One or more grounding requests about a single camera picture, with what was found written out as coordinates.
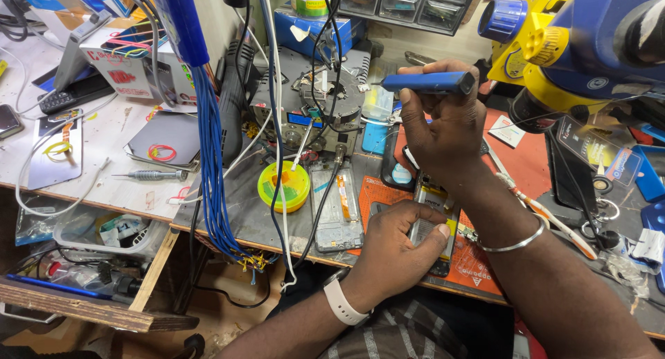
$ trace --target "blue display screen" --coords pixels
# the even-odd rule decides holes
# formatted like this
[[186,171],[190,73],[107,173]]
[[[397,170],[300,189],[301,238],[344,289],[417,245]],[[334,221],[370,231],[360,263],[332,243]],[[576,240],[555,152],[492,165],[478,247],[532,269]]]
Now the blue display screen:
[[[292,124],[298,124],[298,125],[309,125],[309,122],[312,121],[311,117],[305,117],[302,115],[297,115],[295,113],[289,113],[287,114],[289,123]],[[321,119],[317,119],[314,121],[314,128],[321,128],[323,127],[323,123],[321,123]]]

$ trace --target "person's left hand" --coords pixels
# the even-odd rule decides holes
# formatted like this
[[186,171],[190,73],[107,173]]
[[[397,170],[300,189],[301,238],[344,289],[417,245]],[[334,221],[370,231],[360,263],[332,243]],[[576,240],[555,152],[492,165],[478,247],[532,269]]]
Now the person's left hand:
[[[439,225],[416,247],[407,234],[418,219]],[[441,212],[408,200],[373,215],[367,225],[361,256],[341,282],[351,306],[364,313],[385,298],[417,284],[444,252],[450,237],[450,227],[445,221]]]

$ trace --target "white desk surface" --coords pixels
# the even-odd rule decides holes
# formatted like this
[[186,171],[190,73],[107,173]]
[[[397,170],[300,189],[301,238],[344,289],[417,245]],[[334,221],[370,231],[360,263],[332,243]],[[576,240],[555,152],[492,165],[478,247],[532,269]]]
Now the white desk surface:
[[[28,37],[22,43],[15,43],[0,35],[0,46],[16,55],[25,64],[29,82],[19,102],[19,110],[23,111],[37,102],[37,96],[45,93],[32,85],[30,81],[56,67],[62,52],[36,37]],[[9,64],[0,77],[0,104],[9,104],[13,108],[16,103],[16,95],[23,82],[21,66],[3,51],[0,51],[0,59]],[[85,113],[87,109],[93,109],[105,100],[108,100],[108,97],[85,103],[80,108],[83,108]],[[154,105],[160,103],[161,100],[130,101],[124,97],[117,97],[99,109],[96,118],[83,122],[83,172],[81,176],[48,186],[39,190],[38,193],[71,201],[77,200],[90,185],[90,179],[97,169],[96,165],[109,157],[109,165],[102,171],[95,187],[86,196],[83,203],[171,222],[178,211],[178,206],[167,204],[166,199],[178,195],[180,188],[191,185],[194,181],[194,174],[190,173],[187,181],[182,183],[177,180],[137,181],[126,177],[111,176],[135,170],[172,170],[130,159],[122,150],[122,147],[145,125],[145,117],[150,114]],[[43,116],[39,108],[34,108],[25,115],[32,118]],[[30,152],[33,145],[35,122],[24,118],[21,118],[21,121],[25,125],[25,129],[21,133],[0,141],[0,186],[12,189],[17,182],[19,170],[27,153]],[[196,134],[188,134],[185,137],[196,136]],[[27,173],[21,181],[21,186],[26,185]]]

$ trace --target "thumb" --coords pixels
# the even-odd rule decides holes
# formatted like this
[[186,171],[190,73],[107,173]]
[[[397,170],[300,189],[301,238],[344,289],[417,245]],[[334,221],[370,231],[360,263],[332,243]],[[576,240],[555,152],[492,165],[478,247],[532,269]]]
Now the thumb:
[[448,238],[450,238],[450,227],[446,224],[439,224],[429,232],[412,253],[416,258],[427,260],[431,265],[444,252]]
[[406,142],[412,149],[422,148],[432,138],[420,97],[411,89],[400,91],[402,101],[402,124],[406,132]]

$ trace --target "precision screwdriver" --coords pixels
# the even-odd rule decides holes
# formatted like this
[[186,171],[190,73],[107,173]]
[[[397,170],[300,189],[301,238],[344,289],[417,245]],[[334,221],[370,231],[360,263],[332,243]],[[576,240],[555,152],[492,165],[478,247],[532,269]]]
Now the precision screwdriver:
[[476,78],[470,72],[410,73],[388,75],[380,85],[387,91],[396,93],[402,89],[411,89],[422,94],[462,94],[467,95],[476,84]]
[[161,181],[165,179],[177,179],[178,181],[182,182],[187,179],[187,170],[178,169],[175,172],[162,172],[161,170],[137,170],[136,172],[129,172],[126,175],[112,176],[136,178],[139,181]]

